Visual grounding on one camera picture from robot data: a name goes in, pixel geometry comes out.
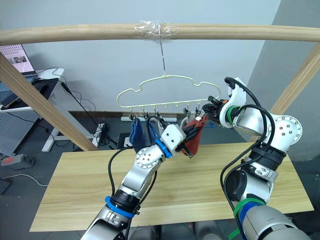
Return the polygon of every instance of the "laptop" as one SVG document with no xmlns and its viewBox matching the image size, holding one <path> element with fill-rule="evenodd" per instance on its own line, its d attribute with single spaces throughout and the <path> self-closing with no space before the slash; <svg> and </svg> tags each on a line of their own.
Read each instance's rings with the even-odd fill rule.
<svg viewBox="0 0 320 240">
<path fill-rule="evenodd" d="M 24 47 L 21 44 L 0 46 L 0 52 L 12 63 L 12 65 L 26 78 L 29 83 L 33 83 L 38 77 L 32 66 Z M 19 97 L 15 95 L 10 88 L 0 81 L 0 103 L 9 107 L 18 101 Z"/>
</svg>

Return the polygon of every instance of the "white desk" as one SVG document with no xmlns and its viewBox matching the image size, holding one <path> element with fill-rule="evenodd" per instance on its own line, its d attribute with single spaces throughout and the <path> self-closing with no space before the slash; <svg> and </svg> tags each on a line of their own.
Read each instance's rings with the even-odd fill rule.
<svg viewBox="0 0 320 240">
<path fill-rule="evenodd" d="M 58 78 L 59 80 L 61 80 L 61 77 L 64 73 L 64 69 L 63 68 L 58 68 L 57 70 L 55 69 L 48 69 L 46 71 L 40 72 L 38 74 L 39 78 L 42 79 L 54 79 L 54 78 Z M 49 97 L 49 102 L 51 102 L 51 104 L 58 109 L 84 136 L 86 136 L 88 139 L 93 139 L 92 143 L 95 146 L 98 146 L 99 144 L 99 139 L 97 139 L 96 137 L 94 137 L 93 134 L 91 134 L 90 132 L 88 132 L 87 129 L 85 129 L 64 107 L 61 103 L 59 103 L 59 99 L 56 98 L 55 96 L 55 90 L 56 88 L 61 88 L 61 86 L 58 86 L 59 84 L 56 84 L 54 89 L 52 90 L 52 93 Z M 8 112 L 23 112 L 23 111 L 33 111 L 33 109 L 30 106 L 26 106 L 26 107 L 19 107 L 19 108 L 12 108 L 12 109 L 5 109 L 5 110 L 0 110 L 0 114 L 1 113 L 8 113 Z M 42 152 L 49 152 L 51 147 L 53 146 L 53 144 L 55 143 L 55 141 L 64 141 L 64 140 L 69 140 L 66 136 L 59 136 L 59 130 L 56 128 L 53 128 L 51 135 L 48 137 L 47 141 L 45 142 L 43 148 L 42 148 Z"/>
</svg>

